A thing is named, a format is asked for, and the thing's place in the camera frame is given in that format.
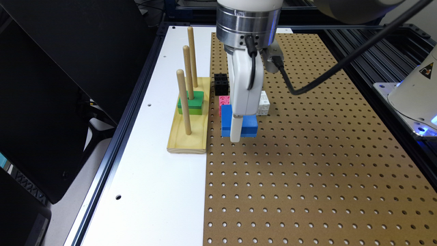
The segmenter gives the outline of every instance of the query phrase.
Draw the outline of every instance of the wooden base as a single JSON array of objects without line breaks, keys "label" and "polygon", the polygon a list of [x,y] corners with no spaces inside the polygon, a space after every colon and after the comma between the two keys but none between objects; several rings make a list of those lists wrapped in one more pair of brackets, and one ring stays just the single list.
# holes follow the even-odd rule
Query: wooden base
[{"label": "wooden base", "polygon": [[203,154],[206,152],[206,137],[208,134],[208,109],[210,108],[211,78],[197,78],[198,86],[195,91],[203,92],[203,104],[201,115],[190,115],[191,135],[185,134],[184,118],[175,108],[173,124],[167,151],[174,154]]}]

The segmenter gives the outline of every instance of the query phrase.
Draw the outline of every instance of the blue light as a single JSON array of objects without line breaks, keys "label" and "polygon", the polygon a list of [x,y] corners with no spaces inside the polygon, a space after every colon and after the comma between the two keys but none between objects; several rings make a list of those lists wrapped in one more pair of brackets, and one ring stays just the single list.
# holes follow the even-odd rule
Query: blue light
[{"label": "blue light", "polygon": [[426,127],[419,128],[419,131],[420,131],[420,133],[419,133],[420,135],[424,135],[428,131],[428,128],[426,128]]}]

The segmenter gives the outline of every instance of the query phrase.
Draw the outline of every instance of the white device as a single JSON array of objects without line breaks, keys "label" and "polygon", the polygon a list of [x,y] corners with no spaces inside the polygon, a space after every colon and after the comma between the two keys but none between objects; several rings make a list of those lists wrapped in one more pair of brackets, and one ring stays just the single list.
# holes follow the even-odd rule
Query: white device
[{"label": "white device", "polygon": [[437,131],[437,47],[389,94],[390,104],[402,115]]},{"label": "white device", "polygon": [[[404,0],[314,0],[323,13],[345,23],[372,21]],[[257,112],[264,80],[268,72],[278,72],[271,57],[283,54],[274,41],[283,0],[218,0],[217,38],[225,45],[229,67],[232,121],[230,139],[240,141],[242,116]],[[257,49],[251,57],[251,49]]]}]

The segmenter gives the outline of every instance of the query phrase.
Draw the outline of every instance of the brown pegboard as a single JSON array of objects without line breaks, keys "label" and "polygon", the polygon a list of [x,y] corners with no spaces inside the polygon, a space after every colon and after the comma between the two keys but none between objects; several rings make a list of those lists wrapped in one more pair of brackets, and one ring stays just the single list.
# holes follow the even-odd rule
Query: brown pegboard
[{"label": "brown pegboard", "polygon": [[[296,87],[336,61],[317,35],[277,34]],[[227,72],[212,34],[211,76]],[[344,72],[292,96],[265,74],[256,138],[221,137],[211,91],[204,245],[437,245],[437,195]]]}]

